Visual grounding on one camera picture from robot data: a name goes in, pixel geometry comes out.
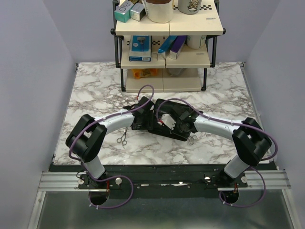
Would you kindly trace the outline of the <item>black zip tool case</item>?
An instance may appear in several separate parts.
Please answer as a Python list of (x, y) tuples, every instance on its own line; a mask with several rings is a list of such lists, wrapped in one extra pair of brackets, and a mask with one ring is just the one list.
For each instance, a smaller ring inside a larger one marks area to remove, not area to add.
[(198, 114), (188, 105), (157, 99), (148, 132), (180, 141), (196, 133), (194, 122)]

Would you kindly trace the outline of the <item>silver cutting scissors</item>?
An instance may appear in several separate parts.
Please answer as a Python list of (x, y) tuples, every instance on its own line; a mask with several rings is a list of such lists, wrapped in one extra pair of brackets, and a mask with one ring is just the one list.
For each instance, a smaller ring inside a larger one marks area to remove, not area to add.
[(124, 129), (123, 135), (121, 137), (117, 138), (117, 140), (116, 140), (116, 142), (121, 144), (123, 148), (125, 148), (125, 146), (127, 145), (127, 141), (126, 141), (127, 131), (128, 131), (128, 127), (126, 127)]

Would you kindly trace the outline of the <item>silver thinning scissors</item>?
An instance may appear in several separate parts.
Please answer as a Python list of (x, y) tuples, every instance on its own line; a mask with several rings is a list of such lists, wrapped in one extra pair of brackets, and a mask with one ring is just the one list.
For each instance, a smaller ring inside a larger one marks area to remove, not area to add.
[(188, 144), (193, 145), (197, 140), (198, 140), (198, 137), (196, 135), (189, 136)]

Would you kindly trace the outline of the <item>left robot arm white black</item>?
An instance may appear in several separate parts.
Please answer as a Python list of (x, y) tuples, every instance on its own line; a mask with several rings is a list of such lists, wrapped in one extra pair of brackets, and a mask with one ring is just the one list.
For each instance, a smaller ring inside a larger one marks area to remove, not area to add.
[(74, 160), (80, 161), (90, 174), (89, 183), (94, 188), (105, 185), (105, 168), (98, 154), (106, 135), (125, 127), (129, 127), (136, 117), (150, 111), (154, 103), (150, 98), (142, 97), (132, 106), (125, 106), (121, 110), (103, 118), (94, 118), (88, 114), (83, 115), (66, 139), (69, 156), (76, 156)]

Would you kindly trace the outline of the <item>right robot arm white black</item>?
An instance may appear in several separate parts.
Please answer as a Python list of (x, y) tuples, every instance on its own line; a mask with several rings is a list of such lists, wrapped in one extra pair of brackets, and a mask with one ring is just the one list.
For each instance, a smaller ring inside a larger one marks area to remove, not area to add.
[(230, 187), (247, 168), (263, 159), (272, 145), (271, 138), (252, 118), (232, 121), (208, 116), (192, 107), (176, 104), (161, 120), (175, 134), (207, 132), (233, 141), (237, 155), (231, 159), (219, 175), (220, 183)]

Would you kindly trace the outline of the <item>orange snack bag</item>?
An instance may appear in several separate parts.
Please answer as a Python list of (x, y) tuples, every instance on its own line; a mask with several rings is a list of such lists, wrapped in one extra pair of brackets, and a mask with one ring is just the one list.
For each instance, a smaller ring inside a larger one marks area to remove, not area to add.
[(141, 79), (156, 76), (158, 74), (158, 69), (132, 69), (132, 73), (135, 79)]

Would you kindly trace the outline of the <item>grey pouch on shelf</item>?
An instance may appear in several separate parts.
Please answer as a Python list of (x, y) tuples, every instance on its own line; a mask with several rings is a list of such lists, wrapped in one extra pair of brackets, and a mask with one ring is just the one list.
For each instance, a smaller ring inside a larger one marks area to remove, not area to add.
[(183, 73), (183, 71), (185, 70), (185, 68), (168, 68), (168, 74), (170, 76), (179, 76)]

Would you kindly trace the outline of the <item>beige three-tier shelf rack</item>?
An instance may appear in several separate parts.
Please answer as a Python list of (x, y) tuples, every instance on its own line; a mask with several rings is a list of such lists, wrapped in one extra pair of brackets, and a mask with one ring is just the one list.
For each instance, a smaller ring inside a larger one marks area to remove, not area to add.
[(115, 0), (115, 64), (121, 89), (151, 84), (158, 92), (205, 91), (217, 39), (226, 30), (217, 0)]

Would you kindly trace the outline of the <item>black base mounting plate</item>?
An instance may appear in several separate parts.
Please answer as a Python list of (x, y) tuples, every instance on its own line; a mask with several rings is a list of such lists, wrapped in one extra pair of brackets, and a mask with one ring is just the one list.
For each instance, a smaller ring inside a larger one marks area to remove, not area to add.
[(100, 181), (82, 174), (79, 189), (108, 192), (113, 199), (217, 198), (218, 191), (247, 187), (245, 173), (235, 180), (221, 178), (223, 164), (202, 165), (106, 165)]

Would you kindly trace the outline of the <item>blue toothpaste box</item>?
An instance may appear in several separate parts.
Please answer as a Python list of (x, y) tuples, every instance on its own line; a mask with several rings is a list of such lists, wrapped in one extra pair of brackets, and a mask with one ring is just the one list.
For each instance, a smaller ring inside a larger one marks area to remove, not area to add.
[(158, 49), (158, 53), (157, 53), (157, 58), (159, 61), (166, 59), (167, 55), (169, 54), (170, 48), (174, 43), (174, 41), (176, 40), (176, 38), (177, 36), (170, 35), (164, 40), (164, 42)]

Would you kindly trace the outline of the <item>blue razor package box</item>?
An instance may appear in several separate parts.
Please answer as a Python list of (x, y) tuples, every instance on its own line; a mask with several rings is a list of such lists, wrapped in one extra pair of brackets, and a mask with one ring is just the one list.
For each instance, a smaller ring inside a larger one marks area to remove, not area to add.
[(151, 48), (151, 36), (131, 36), (129, 44), (129, 61), (150, 62), (152, 58)]

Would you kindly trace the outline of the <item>white green cup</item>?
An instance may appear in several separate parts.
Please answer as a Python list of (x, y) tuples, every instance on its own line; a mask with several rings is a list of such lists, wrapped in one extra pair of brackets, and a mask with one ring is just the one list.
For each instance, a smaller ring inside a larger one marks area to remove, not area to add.
[(189, 35), (186, 44), (192, 49), (200, 49), (205, 44), (205, 35)]

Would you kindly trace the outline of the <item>purple toothpaste box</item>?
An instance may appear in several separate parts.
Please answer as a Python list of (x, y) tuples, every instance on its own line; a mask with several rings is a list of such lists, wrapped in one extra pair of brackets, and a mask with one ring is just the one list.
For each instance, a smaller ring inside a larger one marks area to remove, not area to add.
[(175, 41), (173, 42), (168, 57), (170, 59), (176, 60), (187, 40), (187, 36), (177, 36)]

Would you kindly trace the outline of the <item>silver grey small box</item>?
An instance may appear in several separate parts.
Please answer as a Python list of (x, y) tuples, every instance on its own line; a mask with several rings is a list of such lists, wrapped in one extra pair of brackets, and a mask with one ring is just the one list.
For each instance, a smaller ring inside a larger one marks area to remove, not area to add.
[(136, 3), (130, 10), (130, 18), (133, 20), (141, 21), (145, 15), (146, 12), (142, 3)]

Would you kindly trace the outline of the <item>teal white carton box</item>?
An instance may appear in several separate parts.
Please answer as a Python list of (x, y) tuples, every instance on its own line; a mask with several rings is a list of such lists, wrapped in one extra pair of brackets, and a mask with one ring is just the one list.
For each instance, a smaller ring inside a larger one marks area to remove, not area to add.
[(120, 22), (127, 22), (130, 19), (130, 10), (134, 6), (131, 0), (125, 0), (114, 12), (115, 19)]

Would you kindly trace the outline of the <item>white round tub brown lid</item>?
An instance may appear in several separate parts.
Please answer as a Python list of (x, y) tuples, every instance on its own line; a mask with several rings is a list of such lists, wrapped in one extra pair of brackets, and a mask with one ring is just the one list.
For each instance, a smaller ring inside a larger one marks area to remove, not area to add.
[(156, 23), (167, 23), (173, 18), (173, 0), (142, 0), (148, 18)]

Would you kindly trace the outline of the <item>white printed mug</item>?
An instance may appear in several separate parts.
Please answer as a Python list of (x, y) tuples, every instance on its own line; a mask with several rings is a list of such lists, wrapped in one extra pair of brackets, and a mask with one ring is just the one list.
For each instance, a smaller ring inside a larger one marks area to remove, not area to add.
[(181, 13), (193, 15), (201, 8), (201, 0), (178, 0), (178, 10)]

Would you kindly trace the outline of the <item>aluminium rail profile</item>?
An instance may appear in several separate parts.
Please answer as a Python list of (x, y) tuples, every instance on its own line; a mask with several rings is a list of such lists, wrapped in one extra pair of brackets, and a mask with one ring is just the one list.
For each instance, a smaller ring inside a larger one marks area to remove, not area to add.
[[(262, 170), (259, 173), (255, 171), (246, 171), (245, 177), (247, 187), (238, 186), (239, 190), (262, 190), (263, 184), (266, 189), (291, 189), (288, 175), (284, 170)], [(106, 189), (96, 189), (79, 187), (79, 179), (75, 172), (43, 172), (38, 191), (90, 191), (105, 192)]]

